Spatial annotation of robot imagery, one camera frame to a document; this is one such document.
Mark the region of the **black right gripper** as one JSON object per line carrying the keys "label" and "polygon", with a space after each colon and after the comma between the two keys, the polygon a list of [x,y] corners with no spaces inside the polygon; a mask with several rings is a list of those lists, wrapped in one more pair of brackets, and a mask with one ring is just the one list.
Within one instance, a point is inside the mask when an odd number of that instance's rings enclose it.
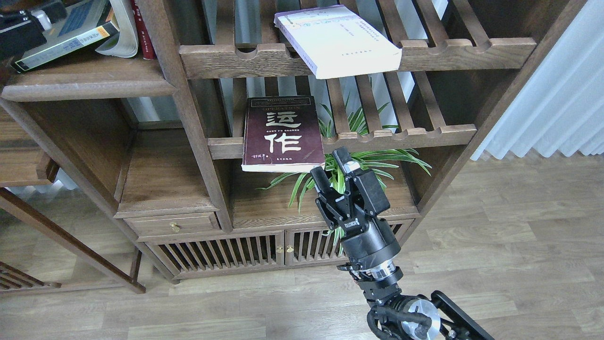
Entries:
{"label": "black right gripper", "polygon": [[345,193],[332,187],[325,170],[317,166],[310,171],[319,197],[319,211],[330,228],[341,227],[341,245],[358,270],[377,267],[397,255],[399,245],[390,225],[378,214],[390,209],[390,202],[373,170],[361,170],[361,165],[346,147],[332,152],[345,175]]}

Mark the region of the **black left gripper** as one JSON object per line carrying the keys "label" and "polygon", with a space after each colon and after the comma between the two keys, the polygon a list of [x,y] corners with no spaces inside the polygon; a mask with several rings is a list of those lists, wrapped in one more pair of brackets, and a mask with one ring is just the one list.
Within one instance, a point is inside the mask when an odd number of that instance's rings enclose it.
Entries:
{"label": "black left gripper", "polygon": [[4,60],[47,43],[43,33],[66,16],[62,1],[2,1],[0,58]]}

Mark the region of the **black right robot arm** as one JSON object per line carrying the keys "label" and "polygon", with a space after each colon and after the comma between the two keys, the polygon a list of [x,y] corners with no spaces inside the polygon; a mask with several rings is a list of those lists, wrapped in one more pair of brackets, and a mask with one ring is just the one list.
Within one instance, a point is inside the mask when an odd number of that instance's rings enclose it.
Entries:
{"label": "black right robot arm", "polygon": [[372,170],[363,170],[345,147],[333,152],[344,172],[345,191],[330,184],[325,171],[311,170],[319,197],[317,206],[331,230],[342,230],[341,245],[349,262],[338,269],[350,273],[369,304],[367,322],[382,340],[490,340],[485,329],[447,295],[436,290],[431,298],[403,295],[397,282],[403,276],[393,258],[400,252],[390,225],[378,215],[390,203]]}

